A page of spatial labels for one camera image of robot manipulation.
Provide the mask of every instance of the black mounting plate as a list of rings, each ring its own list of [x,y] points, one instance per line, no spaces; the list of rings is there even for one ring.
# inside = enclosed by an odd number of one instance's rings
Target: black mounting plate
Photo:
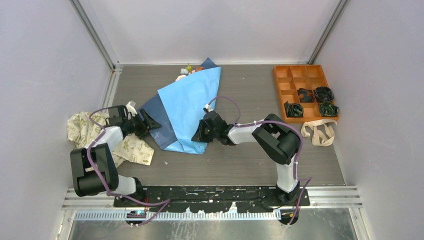
[[[143,202],[159,203],[166,199],[171,202],[163,211],[170,213],[185,213],[190,207],[192,213],[204,211],[205,213],[227,212],[233,202],[238,213],[266,213],[273,208],[282,207],[277,198],[279,189],[275,186],[143,186],[146,199]],[[300,199],[300,206],[310,206],[307,189]],[[132,201],[116,200],[116,208],[139,208],[140,205]],[[150,211],[156,212],[159,207],[151,207]]]

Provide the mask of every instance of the beige patterned fabric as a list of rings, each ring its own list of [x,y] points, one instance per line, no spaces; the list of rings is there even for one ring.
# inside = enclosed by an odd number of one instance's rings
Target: beige patterned fabric
[[[67,121],[67,139],[75,144],[75,148],[83,148],[93,141],[101,132],[100,127],[89,120],[90,112],[79,112]],[[105,125],[109,115],[98,112],[92,116],[93,120]],[[155,151],[143,140],[130,134],[121,141],[112,152],[115,166],[118,167],[125,160],[133,163],[150,165]]]

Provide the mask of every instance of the blue bag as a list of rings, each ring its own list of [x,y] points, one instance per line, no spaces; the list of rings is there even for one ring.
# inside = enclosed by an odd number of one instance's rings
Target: blue bag
[[[149,131],[162,150],[190,154],[205,152],[207,143],[191,139],[205,114],[203,108],[217,96],[221,68],[209,58],[201,66],[204,70],[159,89],[157,95],[141,106],[162,125]]]

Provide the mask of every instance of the gray floor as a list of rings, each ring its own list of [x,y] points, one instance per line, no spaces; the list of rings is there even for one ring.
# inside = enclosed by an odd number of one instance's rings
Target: gray floor
[[[124,66],[114,105],[133,100],[137,107],[157,90],[172,83],[182,66]],[[218,95],[233,98],[242,111],[241,123],[260,120],[269,113],[280,115],[274,89],[272,65],[224,65]],[[227,122],[237,117],[237,109],[219,99],[216,111]],[[209,143],[204,154],[162,151],[150,136],[146,142],[155,149],[150,166],[124,162],[118,172],[137,177],[144,185],[275,185],[275,163],[257,143],[223,146]],[[344,185],[332,146],[319,147],[304,138],[299,156],[300,178],[312,177],[311,185]]]

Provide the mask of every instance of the robotic arm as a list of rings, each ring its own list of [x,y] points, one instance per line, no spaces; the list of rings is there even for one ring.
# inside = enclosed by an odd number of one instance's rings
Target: robotic arm
[[[223,145],[234,146],[242,143],[258,142],[268,156],[275,162],[277,168],[278,198],[287,205],[296,200],[300,188],[299,181],[294,176],[293,157],[300,146],[300,139],[288,127],[276,123],[284,122],[275,114],[249,124],[237,126],[227,124],[214,110],[204,109],[206,114],[199,122],[199,127],[192,141],[209,143],[217,139]]]
[[[130,101],[126,106],[118,105],[107,108],[109,118],[106,118],[105,134],[91,147],[91,158],[103,175],[112,193],[129,195],[142,199],[143,187],[135,177],[118,175],[112,158],[112,151],[128,135],[135,134],[140,139],[149,130],[160,128],[143,109],[137,112],[135,102]],[[106,189],[88,160],[88,143],[83,148],[74,149],[70,153],[72,178],[75,193],[80,196],[93,196]]]

